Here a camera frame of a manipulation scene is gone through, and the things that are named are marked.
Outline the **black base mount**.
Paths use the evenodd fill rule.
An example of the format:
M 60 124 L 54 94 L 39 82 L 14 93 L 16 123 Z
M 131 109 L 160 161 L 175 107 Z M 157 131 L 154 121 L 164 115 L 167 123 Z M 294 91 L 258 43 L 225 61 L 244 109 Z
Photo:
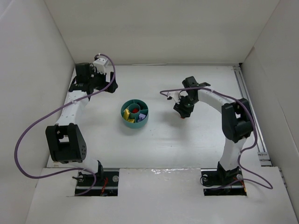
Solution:
M 224 178 L 215 168 L 201 169 L 200 183 L 203 185 L 204 196 L 246 196 L 243 182 L 235 182 L 228 186 L 237 180 L 238 175 L 242 178 L 240 169 Z
M 75 196 L 118 196 L 119 169 L 104 169 L 103 178 L 97 177 L 95 185 L 91 174 L 79 172 L 72 178 L 76 180 Z

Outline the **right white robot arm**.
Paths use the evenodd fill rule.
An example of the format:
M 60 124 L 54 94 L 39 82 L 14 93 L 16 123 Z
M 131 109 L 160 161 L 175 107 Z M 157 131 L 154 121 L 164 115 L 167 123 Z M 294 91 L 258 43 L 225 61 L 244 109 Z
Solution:
M 215 171 L 202 171 L 201 173 L 202 183 L 207 187 L 227 185 L 241 173 L 238 157 L 247 138 L 253 131 L 249 102 L 244 98 L 239 100 L 246 107 L 244 110 L 235 100 L 204 90 L 203 88 L 210 86 L 210 84 L 199 84 L 193 76 L 187 77 L 182 81 L 182 84 L 187 89 L 187 95 L 180 96 L 178 94 L 175 97 L 176 103 L 173 107 L 181 118 L 190 117 L 194 105 L 199 101 L 210 105 L 221 113 L 222 132 L 226 137 L 224 151 Z

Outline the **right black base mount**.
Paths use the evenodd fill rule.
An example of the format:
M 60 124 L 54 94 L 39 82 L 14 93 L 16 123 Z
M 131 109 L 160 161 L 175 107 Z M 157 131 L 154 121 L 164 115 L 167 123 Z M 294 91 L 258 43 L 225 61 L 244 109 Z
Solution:
M 201 169 L 200 183 L 203 185 L 204 196 L 246 196 L 243 182 L 235 182 L 228 186 L 237 180 L 238 175 L 242 178 L 240 169 L 224 178 L 215 168 Z

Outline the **teal divided round container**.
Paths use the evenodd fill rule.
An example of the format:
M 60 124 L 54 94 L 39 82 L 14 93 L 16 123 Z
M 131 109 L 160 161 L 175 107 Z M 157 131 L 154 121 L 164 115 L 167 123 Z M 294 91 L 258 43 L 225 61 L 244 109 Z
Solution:
M 142 128 L 146 125 L 147 121 L 148 121 L 148 118 L 149 118 L 149 108 L 147 106 L 147 104 L 145 103 L 145 105 L 140 105 L 140 104 L 136 104 L 134 102 L 135 99 L 131 99 L 127 102 L 125 102 L 122 107 L 121 107 L 121 117 L 122 117 L 122 121 L 124 123 L 125 126 L 131 128 L 131 129 L 138 129 L 138 128 Z M 139 109 L 139 112 L 138 113 L 132 113 L 132 110 L 134 108 L 137 108 Z M 124 118 L 123 118 L 123 115 L 124 115 L 124 110 L 125 109 L 128 109 L 129 112 L 130 112 L 130 116 L 129 116 L 129 119 L 135 119 L 135 123 L 129 123 L 127 122 Z M 146 118 L 143 119 L 143 121 L 141 122 L 137 122 L 138 119 L 139 119 L 139 114 L 142 113 L 142 114 L 145 114 L 146 115 Z

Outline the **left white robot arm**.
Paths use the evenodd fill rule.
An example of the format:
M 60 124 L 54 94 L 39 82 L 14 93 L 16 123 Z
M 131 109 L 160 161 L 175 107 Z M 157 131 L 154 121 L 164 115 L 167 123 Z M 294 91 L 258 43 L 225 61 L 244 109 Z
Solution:
M 75 65 L 76 75 L 67 93 L 68 106 L 62 110 L 55 125 L 48 126 L 45 130 L 50 156 L 54 162 L 70 163 L 85 172 L 93 172 L 99 179 L 103 178 L 103 166 L 88 155 L 78 123 L 91 99 L 90 94 L 95 90 L 113 93 L 118 88 L 113 72 L 110 73 L 110 81 L 106 80 L 107 66 L 108 60 L 105 58 L 96 59 L 93 63 Z

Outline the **long yellow lego plate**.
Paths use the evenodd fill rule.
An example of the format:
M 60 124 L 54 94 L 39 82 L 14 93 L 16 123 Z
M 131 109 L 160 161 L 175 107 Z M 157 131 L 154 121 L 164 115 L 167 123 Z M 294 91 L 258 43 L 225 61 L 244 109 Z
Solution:
M 128 109 L 125 109 L 124 110 L 124 115 L 123 115 L 123 118 L 127 121 L 129 119 L 129 116 L 130 116 L 130 112 Z

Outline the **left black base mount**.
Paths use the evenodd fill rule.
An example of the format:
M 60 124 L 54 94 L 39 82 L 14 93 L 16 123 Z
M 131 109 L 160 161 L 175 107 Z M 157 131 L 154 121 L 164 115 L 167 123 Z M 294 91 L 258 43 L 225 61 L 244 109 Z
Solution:
M 95 185 L 91 174 L 79 172 L 72 178 L 76 180 L 75 196 L 118 196 L 119 169 L 104 169 L 103 178 L 97 177 Z

